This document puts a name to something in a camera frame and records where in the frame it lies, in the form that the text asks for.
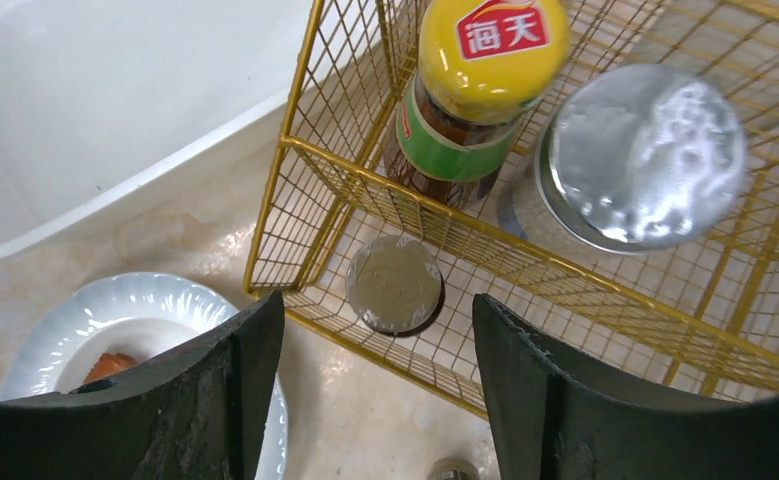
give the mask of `round lid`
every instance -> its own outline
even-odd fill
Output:
[[[419,38],[419,70],[436,102],[481,124],[527,109],[569,48],[559,0],[433,0]]]
[[[377,331],[401,334],[433,315],[442,275],[422,244],[409,237],[380,237],[351,259],[345,288],[358,318]]]
[[[731,209],[746,141],[730,104],[664,65],[628,65],[584,86],[539,142],[549,209],[603,250],[639,253],[699,237]]]

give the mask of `brown food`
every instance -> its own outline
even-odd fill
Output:
[[[139,362],[134,360],[133,357],[123,353],[104,353],[95,363],[95,366],[92,367],[91,371],[89,371],[89,374],[86,375],[86,381],[83,383],[91,383],[101,378],[115,375],[138,364]]]
[[[486,143],[504,134],[513,123],[478,125],[455,118],[440,108],[427,93],[421,79],[416,77],[412,88],[422,117],[434,130],[460,145]],[[383,166],[386,176],[411,190],[415,190],[449,207],[462,210],[483,199],[498,178],[500,168],[474,182],[446,182],[429,178],[407,161],[394,132],[386,135],[383,146]]]

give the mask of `wire rack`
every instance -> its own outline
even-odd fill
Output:
[[[284,291],[300,324],[481,416],[471,300],[482,292],[640,377],[739,401],[779,392],[779,2],[567,2],[570,60],[527,115],[493,193],[465,212],[392,183],[380,167],[426,4],[315,1],[245,291]],[[751,174],[733,213],[700,243],[594,264],[494,227],[494,199],[547,117],[628,62],[686,68],[734,103]],[[422,240],[446,279],[442,313],[411,338],[373,332],[345,302],[351,257],[389,234]]]

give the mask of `countertop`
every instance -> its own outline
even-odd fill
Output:
[[[203,283],[242,308],[240,284],[273,152],[85,241],[0,261],[0,382],[32,327],[79,287],[129,271]],[[289,405],[287,479],[426,478],[444,456],[498,478],[487,422],[287,321],[279,365]]]

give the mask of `red label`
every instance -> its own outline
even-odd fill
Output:
[[[404,138],[409,140],[413,133],[410,131],[410,121],[407,119],[406,102],[401,103],[401,124],[404,126]]]
[[[548,44],[542,10],[535,0],[489,0],[457,22],[466,60],[530,50]]]

